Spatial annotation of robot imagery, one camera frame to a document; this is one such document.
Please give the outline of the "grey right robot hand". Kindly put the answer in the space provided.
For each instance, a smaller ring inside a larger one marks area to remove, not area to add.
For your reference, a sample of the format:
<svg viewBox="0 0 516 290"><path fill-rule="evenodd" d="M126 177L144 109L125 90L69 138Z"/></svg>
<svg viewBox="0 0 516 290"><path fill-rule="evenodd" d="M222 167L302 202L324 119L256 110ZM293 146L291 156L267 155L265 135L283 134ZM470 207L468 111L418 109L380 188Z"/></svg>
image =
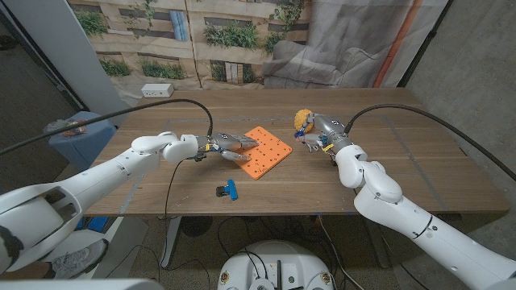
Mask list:
<svg viewBox="0 0 516 290"><path fill-rule="evenodd" d="M352 145L344 132L345 125L324 114L299 110L294 117L294 128L294 138L305 144L309 151L322 149L336 154L342 148Z"/></svg>

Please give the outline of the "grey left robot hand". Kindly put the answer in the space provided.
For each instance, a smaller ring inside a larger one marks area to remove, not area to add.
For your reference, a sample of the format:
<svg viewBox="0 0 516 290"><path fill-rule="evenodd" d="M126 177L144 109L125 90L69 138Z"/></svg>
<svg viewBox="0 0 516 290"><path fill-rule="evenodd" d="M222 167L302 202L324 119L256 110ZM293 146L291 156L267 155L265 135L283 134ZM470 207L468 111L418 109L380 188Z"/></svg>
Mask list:
<svg viewBox="0 0 516 290"><path fill-rule="evenodd" d="M217 133L210 137L199 136L198 153L195 157L197 161L206 158L208 152L218 152L221 156L230 161L249 161L250 156L240 154L237 151L258 147L259 143L246 135L230 135L225 133Z"/></svg>

